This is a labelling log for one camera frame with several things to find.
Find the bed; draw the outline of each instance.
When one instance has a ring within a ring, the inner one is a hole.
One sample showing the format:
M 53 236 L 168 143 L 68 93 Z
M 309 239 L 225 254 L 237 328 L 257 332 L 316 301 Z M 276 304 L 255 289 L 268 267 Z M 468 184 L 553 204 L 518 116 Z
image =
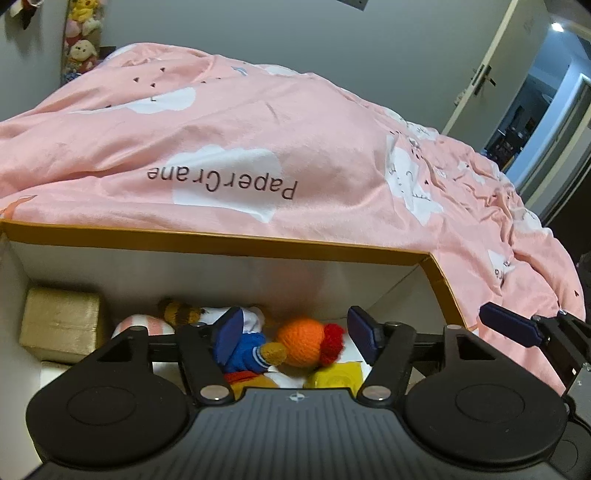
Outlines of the bed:
M 0 212 L 431 252 L 466 326 L 546 383 L 541 352 L 483 327 L 493 301 L 584 318 L 574 265 L 496 164 L 315 74 L 134 44 L 0 124 Z

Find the gold gift box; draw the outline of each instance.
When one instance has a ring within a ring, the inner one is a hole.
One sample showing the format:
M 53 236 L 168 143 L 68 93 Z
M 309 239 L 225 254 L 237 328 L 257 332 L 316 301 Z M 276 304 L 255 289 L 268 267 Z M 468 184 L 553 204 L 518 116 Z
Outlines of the gold gift box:
M 20 344 L 41 361 L 75 364 L 109 339 L 100 295 L 33 287 Z

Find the circular pad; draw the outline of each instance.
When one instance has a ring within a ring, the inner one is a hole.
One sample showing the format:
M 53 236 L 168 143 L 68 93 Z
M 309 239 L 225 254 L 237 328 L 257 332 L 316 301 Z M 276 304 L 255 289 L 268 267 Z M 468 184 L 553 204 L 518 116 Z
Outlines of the circular pad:
M 188 416 L 185 396 L 172 383 L 148 372 L 104 369 L 90 378 L 64 374 L 40 390 L 27 408 L 27 427 L 44 460 L 111 468 L 166 447 Z
M 479 466 L 517 466 L 548 456 L 567 417 L 562 399 L 517 366 L 459 362 L 408 393 L 405 418 L 435 453 Z

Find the logo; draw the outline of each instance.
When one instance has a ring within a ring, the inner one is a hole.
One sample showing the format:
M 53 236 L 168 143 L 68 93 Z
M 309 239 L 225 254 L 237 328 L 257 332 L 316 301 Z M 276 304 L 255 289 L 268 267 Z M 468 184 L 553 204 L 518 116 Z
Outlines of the logo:
M 307 399 L 308 397 L 306 397 L 303 393 L 300 392 L 295 392 L 292 393 L 289 397 L 289 400 L 294 401 L 296 403 L 299 403 L 301 401 L 304 401 L 305 399 Z

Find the blue knitted fabric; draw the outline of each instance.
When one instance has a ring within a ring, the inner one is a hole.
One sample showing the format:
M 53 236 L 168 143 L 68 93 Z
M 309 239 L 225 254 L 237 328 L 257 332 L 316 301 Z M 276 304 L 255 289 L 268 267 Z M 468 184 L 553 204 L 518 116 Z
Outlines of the blue knitted fabric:
M 228 363 L 224 366 L 224 373 L 231 374 L 246 370 L 256 374 L 266 372 L 270 365 L 266 365 L 258 353 L 258 348 L 266 342 L 262 333 L 243 333 Z

